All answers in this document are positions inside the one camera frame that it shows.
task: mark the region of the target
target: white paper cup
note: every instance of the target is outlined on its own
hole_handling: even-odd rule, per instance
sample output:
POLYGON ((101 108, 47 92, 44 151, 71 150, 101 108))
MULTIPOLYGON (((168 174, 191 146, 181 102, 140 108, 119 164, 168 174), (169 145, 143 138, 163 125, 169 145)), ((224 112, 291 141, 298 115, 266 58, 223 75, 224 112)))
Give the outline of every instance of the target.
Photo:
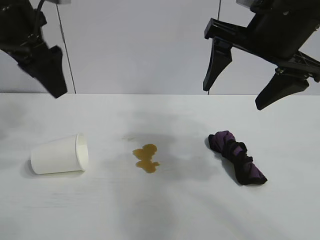
POLYGON ((87 141, 82 133, 42 144, 31 152, 36 174, 85 171, 88 161, 87 141))

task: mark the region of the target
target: black robotic arm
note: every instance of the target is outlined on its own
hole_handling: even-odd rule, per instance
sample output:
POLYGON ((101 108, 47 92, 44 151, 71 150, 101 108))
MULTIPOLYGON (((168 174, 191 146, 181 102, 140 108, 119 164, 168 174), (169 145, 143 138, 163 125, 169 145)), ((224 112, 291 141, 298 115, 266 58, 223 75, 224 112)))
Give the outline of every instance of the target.
POLYGON ((304 91, 312 77, 320 82, 320 62, 299 48, 320 26, 320 0, 246 0, 255 13, 247 27, 211 19, 205 38, 212 38, 209 68, 203 81, 208 91, 232 62, 235 47, 277 65, 275 74, 255 100, 259 110, 304 91))
MULTIPOLYGON (((33 9, 28 0, 0 0, 0 49, 36 78, 55 98, 67 92, 59 46, 49 48, 41 27, 47 24, 40 0, 33 9)), ((50 0, 59 4, 61 0, 50 0)))

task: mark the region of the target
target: white wall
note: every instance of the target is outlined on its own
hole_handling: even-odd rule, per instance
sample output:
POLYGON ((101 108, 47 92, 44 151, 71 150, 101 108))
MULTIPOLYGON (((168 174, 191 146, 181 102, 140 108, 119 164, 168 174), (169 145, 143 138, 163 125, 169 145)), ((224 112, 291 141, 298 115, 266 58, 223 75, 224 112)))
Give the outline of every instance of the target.
MULTIPOLYGON (((246 27, 254 13, 236 4, 235 0, 222 0, 220 20, 246 27)), ((315 32, 300 49, 311 57, 320 60, 320 31, 315 32)), ((232 49, 232 63, 221 73, 213 84, 210 94, 257 95, 268 84, 275 73, 276 66, 257 57, 232 49)), ((320 95, 320 84, 312 78, 310 87, 300 95, 320 95)))
MULTIPOLYGON (((30 1, 33 8, 38 6, 39 0, 30 1)), ((63 51, 63 72, 70 93, 74 92, 70 69, 67 62, 65 47, 60 31, 56 5, 45 2, 42 11, 46 17, 47 24, 43 27, 44 39, 49 47, 58 45, 63 51)), ((17 62, 8 56, 5 52, 0 51, 0 92, 6 93, 46 93, 46 89, 34 78, 24 73, 18 66, 17 62)))
POLYGON ((206 94, 219 0, 75 0, 59 8, 77 93, 206 94))

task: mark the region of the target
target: purple cloth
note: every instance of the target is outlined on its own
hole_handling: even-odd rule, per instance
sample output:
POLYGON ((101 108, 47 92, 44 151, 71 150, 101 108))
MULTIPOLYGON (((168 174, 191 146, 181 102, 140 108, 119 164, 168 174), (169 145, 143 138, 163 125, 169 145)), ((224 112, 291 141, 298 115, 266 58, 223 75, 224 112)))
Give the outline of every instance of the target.
POLYGON ((242 185, 264 184, 267 179, 254 165, 253 158, 247 156, 247 148, 243 142, 236 142, 235 136, 229 131, 218 131, 208 137, 210 148, 221 153, 234 165, 235 176, 242 185))

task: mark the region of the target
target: tipped over cup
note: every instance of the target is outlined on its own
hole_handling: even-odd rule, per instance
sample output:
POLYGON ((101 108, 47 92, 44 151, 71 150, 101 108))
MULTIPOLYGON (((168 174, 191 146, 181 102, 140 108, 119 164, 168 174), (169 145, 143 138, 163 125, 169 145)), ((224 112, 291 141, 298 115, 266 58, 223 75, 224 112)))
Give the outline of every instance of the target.
POLYGON ((36 174, 85 171, 88 162, 87 141, 82 133, 39 145, 31 152, 36 174))

